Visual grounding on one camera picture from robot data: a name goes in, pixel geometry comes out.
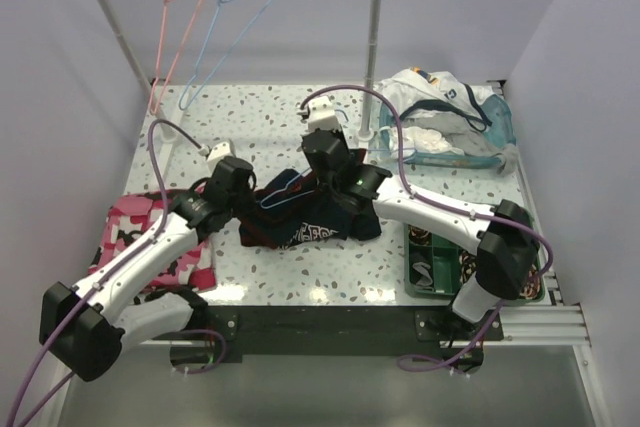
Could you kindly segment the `green compartment tray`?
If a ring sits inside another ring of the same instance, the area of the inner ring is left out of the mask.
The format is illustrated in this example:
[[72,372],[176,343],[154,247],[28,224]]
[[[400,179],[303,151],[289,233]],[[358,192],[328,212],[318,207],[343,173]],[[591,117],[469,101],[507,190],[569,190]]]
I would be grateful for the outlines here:
[[[407,239],[407,230],[404,227],[405,267],[404,287],[407,294],[413,298],[433,298],[451,300],[465,284],[460,282],[459,255],[468,250],[432,233],[432,245],[429,247],[410,246]],[[519,229],[497,224],[490,229],[489,240],[481,241],[476,266],[483,267],[483,275],[489,279],[505,280],[509,288],[523,287],[537,277],[540,270],[538,250],[540,243],[537,239]],[[411,261],[416,257],[424,258],[433,269],[433,292],[420,289],[414,285],[418,275],[411,269]],[[544,297],[543,283],[542,295],[534,301],[522,301],[518,296],[511,298],[513,305],[522,305],[537,302]]]

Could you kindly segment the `grey garment in basket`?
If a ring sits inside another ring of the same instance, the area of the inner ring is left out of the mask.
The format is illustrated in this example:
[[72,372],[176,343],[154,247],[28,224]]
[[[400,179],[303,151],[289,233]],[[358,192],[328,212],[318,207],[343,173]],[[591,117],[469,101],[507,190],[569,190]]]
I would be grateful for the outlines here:
[[402,121],[403,154],[407,162],[433,167],[493,169],[506,176],[515,171],[518,151],[507,142],[496,146],[452,113],[410,116]]

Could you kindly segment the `grey white rolled tie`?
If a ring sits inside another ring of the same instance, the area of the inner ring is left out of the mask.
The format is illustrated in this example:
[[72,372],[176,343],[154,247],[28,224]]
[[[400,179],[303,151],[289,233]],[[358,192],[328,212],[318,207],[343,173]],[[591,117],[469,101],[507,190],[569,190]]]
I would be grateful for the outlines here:
[[414,260],[412,260],[411,269],[415,274],[418,275],[418,278],[414,283],[416,287],[430,292],[433,292],[435,290],[433,269],[424,258],[416,257]]

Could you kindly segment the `black white spotted rolled tie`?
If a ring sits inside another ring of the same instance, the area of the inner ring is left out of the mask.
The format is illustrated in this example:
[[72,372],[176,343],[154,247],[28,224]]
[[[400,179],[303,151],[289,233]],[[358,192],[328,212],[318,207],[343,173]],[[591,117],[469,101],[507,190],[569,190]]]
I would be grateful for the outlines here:
[[476,272],[477,257],[467,251],[462,251],[459,255],[460,264],[460,282],[466,283]]

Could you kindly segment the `navy tank top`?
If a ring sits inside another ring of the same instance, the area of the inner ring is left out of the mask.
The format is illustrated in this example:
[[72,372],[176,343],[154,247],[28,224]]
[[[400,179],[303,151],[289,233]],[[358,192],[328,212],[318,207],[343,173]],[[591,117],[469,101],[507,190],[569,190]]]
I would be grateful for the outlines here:
[[[259,202],[269,193],[280,189],[294,176],[294,169],[284,169],[266,186],[255,192],[257,206],[240,218],[239,236],[244,247],[288,249],[307,242],[326,239],[366,242],[381,235],[380,222],[366,214],[354,215],[341,208],[332,198],[314,192],[265,210]],[[308,173],[294,186],[310,189],[316,185],[314,175]]]

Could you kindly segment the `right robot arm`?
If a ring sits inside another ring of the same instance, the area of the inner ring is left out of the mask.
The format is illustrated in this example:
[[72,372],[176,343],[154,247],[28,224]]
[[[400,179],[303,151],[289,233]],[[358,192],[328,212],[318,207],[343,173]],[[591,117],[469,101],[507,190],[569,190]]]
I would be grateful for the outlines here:
[[301,147],[319,188],[347,212],[418,227],[476,257],[475,273],[445,316],[452,337],[469,339],[487,311],[519,297],[541,244],[525,209],[511,201],[468,203],[412,186],[400,172],[357,160],[338,131],[308,133]]

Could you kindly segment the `pink camouflage folded garment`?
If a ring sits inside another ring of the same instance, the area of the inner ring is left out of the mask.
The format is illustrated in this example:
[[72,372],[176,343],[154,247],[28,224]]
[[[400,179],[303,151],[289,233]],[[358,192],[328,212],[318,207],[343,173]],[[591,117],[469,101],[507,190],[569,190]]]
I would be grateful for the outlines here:
[[[109,209],[96,254],[88,272],[93,274],[128,248],[161,217],[163,202],[159,191],[120,197]],[[143,292],[186,286],[198,291],[216,286],[211,245],[208,241],[183,254],[165,267]]]

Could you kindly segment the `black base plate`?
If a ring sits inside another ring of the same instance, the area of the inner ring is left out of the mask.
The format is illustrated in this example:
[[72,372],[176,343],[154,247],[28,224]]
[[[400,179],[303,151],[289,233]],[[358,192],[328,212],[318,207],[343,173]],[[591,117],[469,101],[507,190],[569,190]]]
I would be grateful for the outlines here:
[[200,350],[179,363],[206,353],[235,363],[246,356],[393,357],[469,372],[482,365],[484,342],[504,334],[495,313],[471,325],[446,306],[210,306],[183,330],[155,338]]

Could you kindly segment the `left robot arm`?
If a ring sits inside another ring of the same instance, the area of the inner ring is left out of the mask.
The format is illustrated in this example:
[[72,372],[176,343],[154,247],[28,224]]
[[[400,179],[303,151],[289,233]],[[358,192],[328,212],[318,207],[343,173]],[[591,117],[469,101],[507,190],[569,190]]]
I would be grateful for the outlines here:
[[147,306],[131,302],[172,262],[252,207],[255,184],[249,162],[225,156],[202,191],[180,192],[168,212],[110,263],[71,287],[53,284],[42,300],[43,348],[90,382],[129,345],[172,331],[185,339],[200,337],[207,315],[197,301],[165,294]]

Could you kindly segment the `white garment in basket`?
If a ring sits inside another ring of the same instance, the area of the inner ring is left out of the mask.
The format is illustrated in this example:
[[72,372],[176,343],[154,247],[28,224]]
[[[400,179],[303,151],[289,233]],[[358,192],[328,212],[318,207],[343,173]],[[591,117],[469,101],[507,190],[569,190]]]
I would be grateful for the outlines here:
[[453,107],[478,119],[488,117],[489,103],[497,94],[489,86],[470,86],[451,72],[429,73],[407,68],[383,79],[375,89],[386,97],[399,114],[404,114],[420,101],[436,102],[436,106]]

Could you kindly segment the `brown pink floral rolled tie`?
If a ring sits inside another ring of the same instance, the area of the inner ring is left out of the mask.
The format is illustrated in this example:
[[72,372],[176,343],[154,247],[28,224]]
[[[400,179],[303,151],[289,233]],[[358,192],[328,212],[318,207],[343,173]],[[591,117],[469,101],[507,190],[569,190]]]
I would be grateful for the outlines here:
[[522,301],[534,301],[537,300],[542,295],[542,284],[541,280],[536,277],[533,280],[529,281],[520,292],[518,297],[519,300]]

